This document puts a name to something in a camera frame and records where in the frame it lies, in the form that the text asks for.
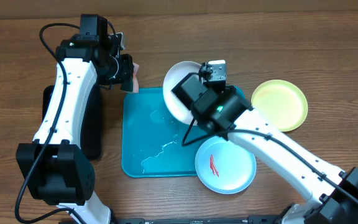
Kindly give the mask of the green and pink sponge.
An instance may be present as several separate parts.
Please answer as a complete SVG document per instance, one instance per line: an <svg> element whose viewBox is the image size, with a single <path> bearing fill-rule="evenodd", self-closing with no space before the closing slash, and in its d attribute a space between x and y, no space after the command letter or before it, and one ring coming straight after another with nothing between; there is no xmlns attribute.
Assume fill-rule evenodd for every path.
<svg viewBox="0 0 358 224"><path fill-rule="evenodd" d="M137 72L139 71L139 65L133 63L133 74L131 81L125 81L121 85L121 90L126 93L138 93L139 92L139 82L136 78Z"/></svg>

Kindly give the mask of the yellow-green rimmed plate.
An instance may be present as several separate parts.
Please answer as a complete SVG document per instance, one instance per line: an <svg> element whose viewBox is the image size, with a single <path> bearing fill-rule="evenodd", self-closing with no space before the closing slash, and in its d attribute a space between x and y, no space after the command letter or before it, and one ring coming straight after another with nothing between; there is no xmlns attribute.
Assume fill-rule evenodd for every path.
<svg viewBox="0 0 358 224"><path fill-rule="evenodd" d="M285 80L263 82L254 90L251 102L281 132L299 128L308 114L304 93Z"/></svg>

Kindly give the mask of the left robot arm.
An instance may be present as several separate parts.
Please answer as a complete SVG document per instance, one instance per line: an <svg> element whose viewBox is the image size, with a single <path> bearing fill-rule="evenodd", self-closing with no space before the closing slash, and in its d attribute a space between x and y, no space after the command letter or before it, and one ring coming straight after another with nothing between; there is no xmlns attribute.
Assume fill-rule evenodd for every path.
<svg viewBox="0 0 358 224"><path fill-rule="evenodd" d="M101 155L101 87L139 90L123 39L123 33L76 34L61 42L52 52L57 74L42 124L32 142L17 147L24 177L19 195L29 191L76 223L116 223L96 195L91 161Z"/></svg>

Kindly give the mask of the light blue plate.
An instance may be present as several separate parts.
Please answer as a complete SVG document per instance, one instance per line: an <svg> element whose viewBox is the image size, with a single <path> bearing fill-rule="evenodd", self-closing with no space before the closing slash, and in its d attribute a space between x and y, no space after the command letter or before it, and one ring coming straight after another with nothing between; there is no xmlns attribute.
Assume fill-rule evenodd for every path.
<svg viewBox="0 0 358 224"><path fill-rule="evenodd" d="M195 156L199 180L219 194L239 193L252 183L257 162L255 156L220 137L212 137L199 147Z"/></svg>

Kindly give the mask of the teal plastic tray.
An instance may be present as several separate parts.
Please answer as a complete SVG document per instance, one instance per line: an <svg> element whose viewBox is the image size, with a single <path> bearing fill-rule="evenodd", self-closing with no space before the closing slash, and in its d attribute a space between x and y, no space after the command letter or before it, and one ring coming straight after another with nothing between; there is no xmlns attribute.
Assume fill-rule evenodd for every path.
<svg viewBox="0 0 358 224"><path fill-rule="evenodd" d="M124 97L123 171L130 177L195 176L195 156L202 142L182 147L188 129L167 109L161 87L141 88Z"/></svg>

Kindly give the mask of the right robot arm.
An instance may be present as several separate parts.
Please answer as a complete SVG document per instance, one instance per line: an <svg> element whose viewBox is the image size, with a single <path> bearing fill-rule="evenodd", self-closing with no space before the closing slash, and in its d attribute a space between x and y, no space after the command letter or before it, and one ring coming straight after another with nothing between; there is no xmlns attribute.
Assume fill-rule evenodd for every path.
<svg viewBox="0 0 358 224"><path fill-rule="evenodd" d="M191 113L210 136L219 136L254 154L304 199L291 204L279 223L358 223L358 168L334 166L296 143L264 119L236 89L216 93L204 63L191 72Z"/></svg>

